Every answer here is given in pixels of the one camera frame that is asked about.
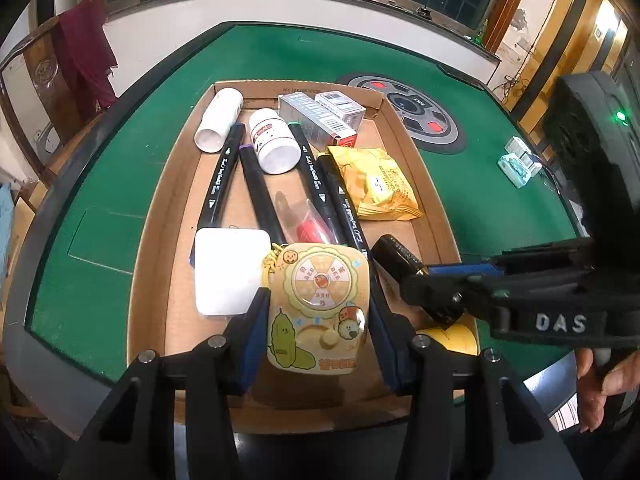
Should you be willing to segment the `person right hand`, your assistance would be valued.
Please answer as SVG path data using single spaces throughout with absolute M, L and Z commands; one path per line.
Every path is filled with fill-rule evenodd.
M 617 396 L 639 387 L 639 351 L 627 356 L 603 377 L 598 375 L 591 349 L 577 349 L 575 356 L 580 431 L 594 431 L 602 424 L 609 396 Z

